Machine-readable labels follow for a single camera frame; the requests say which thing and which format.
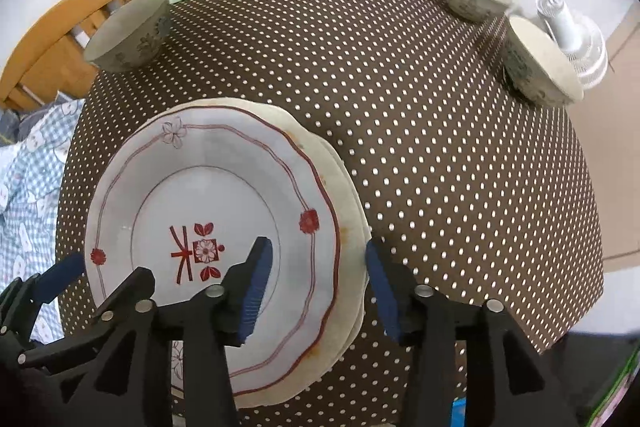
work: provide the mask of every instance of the wooden chair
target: wooden chair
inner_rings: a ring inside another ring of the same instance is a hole
[[[59,90],[82,98],[97,70],[82,59],[82,47],[70,35],[80,26],[91,37],[109,17],[107,4],[130,0],[62,0],[26,33],[0,78],[0,105],[31,110],[55,99]]]

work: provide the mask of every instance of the checkered bedding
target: checkered bedding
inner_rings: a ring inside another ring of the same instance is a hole
[[[55,263],[60,185],[83,104],[54,106],[26,140],[0,149],[0,291]],[[54,301],[42,307],[32,337],[46,344],[62,336]]]

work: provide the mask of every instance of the brown tablecloth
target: brown tablecloth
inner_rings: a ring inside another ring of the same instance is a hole
[[[172,18],[158,60],[101,73],[89,93],[62,184],[58,258],[82,250],[95,185],[140,124],[177,103],[240,96],[331,142],[374,233],[418,281],[460,301],[505,301],[536,348],[601,295],[580,144],[564,110],[530,107],[502,81],[504,20],[473,25],[442,0],[187,0]],[[361,335],[330,372],[287,403],[242,411],[242,423],[393,422],[410,354],[366,301]],[[67,334],[84,327],[86,279],[60,308]],[[462,392],[463,363],[460,374]]]

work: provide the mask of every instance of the beige floor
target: beige floor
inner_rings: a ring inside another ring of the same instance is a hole
[[[640,5],[607,42],[609,72],[568,108],[600,214],[605,270],[640,265]]]

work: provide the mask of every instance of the silver screw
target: silver screw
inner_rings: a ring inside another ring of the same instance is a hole
[[[146,313],[153,309],[154,304],[149,299],[143,299],[142,301],[136,302],[136,311],[138,313]]]
[[[504,304],[502,304],[500,301],[497,301],[496,299],[489,299],[486,302],[486,307],[494,313],[500,313],[504,309]]]
[[[222,297],[225,294],[225,289],[220,284],[212,284],[209,286],[205,292],[207,297]]]
[[[433,288],[428,284],[418,284],[414,291],[418,297],[433,297],[434,294]]]

